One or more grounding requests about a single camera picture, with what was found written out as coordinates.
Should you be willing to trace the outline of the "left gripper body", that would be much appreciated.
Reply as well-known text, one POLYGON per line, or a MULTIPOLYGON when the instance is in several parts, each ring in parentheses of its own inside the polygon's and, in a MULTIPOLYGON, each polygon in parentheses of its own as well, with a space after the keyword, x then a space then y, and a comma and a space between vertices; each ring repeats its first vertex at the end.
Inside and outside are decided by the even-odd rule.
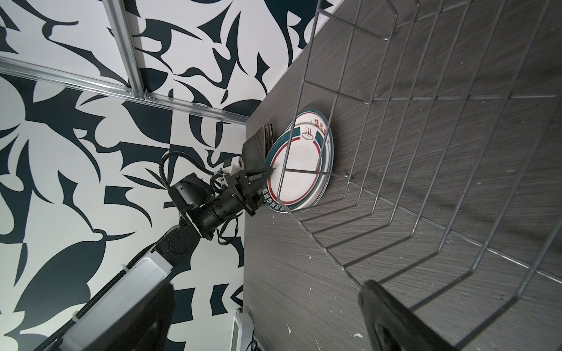
POLYGON ((203 237, 208 237, 219 226, 237 218, 244 211, 250 216, 262 206, 262 188, 266 184, 247 184, 239 172, 221 174, 226 185, 215 189, 192 173, 168 188, 168 194, 180 216, 190 222, 203 237))

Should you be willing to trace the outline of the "white round plate front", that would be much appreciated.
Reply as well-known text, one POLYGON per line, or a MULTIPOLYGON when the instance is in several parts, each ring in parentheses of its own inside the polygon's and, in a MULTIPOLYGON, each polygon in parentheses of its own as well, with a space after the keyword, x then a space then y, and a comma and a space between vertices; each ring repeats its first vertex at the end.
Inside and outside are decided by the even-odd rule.
POLYGON ((315 205, 326 190, 334 163, 334 147, 310 124, 290 128, 273 144, 265 165, 273 173, 263 186, 265 203, 285 213, 315 205))

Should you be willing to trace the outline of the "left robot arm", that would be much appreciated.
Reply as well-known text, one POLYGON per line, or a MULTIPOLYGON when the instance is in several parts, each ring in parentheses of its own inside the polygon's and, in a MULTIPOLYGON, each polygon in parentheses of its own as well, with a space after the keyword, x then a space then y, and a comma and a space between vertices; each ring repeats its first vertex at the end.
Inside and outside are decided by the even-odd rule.
POLYGON ((171 184, 165 164, 171 158, 192 161, 184 152, 168 152, 159 177, 179 222, 155 243, 143 248, 38 350, 162 350, 174 313, 171 274, 191 262, 201 239, 228 246, 238 236, 225 236, 230 222, 250 216, 263 203, 262 189, 273 167, 219 172, 209 182, 196 174, 171 184))

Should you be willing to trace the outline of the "white round plate back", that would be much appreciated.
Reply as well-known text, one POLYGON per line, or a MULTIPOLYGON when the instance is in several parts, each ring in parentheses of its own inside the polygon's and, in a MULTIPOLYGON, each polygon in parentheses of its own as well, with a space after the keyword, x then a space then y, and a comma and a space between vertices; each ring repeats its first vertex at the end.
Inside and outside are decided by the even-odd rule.
POLYGON ((318 193, 329 180, 333 163, 333 143, 327 121, 320 113, 299 114, 296 126, 290 126, 288 134, 293 140, 285 143, 279 155, 279 163, 290 170, 282 185, 282 199, 286 203, 318 193))

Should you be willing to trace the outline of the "black square plate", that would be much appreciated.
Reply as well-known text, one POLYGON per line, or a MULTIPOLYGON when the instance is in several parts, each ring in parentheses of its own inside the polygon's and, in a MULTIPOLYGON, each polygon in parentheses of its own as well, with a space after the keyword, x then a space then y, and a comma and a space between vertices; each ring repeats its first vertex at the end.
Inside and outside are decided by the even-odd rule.
POLYGON ((272 125, 265 124, 243 144, 241 159, 244 163, 244 170, 259 171, 263 168, 270 168, 266 157, 273 143, 272 125))

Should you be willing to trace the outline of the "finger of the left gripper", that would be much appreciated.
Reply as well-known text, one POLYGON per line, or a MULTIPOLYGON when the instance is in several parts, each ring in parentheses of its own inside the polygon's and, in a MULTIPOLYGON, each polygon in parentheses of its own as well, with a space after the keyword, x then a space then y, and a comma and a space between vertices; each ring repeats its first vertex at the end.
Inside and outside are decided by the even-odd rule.
POLYGON ((239 171, 239 175, 247 184, 265 184, 270 179, 274 170, 272 166, 266 166, 254 170, 239 171))

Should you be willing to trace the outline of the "white round plate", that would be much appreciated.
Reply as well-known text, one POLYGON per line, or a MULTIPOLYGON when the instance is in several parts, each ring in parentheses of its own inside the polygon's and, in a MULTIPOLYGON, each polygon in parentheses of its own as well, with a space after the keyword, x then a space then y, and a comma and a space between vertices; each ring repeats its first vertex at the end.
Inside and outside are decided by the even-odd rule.
POLYGON ((329 180, 333 163, 333 143, 327 121, 320 113, 299 114, 296 126, 290 126, 288 134, 293 140, 285 143, 279 155, 279 163, 290 170, 282 185, 282 199, 286 203, 318 193, 329 180))
POLYGON ((315 205, 326 190, 334 163, 334 147, 310 124, 290 128, 273 144, 265 165, 273 173, 263 186, 265 203, 285 213, 315 205))

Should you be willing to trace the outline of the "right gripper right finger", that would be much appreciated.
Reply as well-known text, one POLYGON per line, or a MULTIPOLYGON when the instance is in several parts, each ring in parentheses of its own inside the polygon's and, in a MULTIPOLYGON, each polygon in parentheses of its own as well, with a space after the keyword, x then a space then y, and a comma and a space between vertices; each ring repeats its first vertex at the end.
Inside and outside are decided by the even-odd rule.
POLYGON ((373 350, 455 349, 373 280, 362 285, 359 306, 373 350))

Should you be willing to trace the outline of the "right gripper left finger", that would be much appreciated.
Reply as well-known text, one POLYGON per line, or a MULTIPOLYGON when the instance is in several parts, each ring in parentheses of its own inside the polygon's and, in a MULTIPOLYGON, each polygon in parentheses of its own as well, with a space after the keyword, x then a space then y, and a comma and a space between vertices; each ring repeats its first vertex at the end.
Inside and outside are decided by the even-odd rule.
POLYGON ((174 288, 161 282, 133 305, 107 312, 95 350, 163 350, 174 315, 174 288))

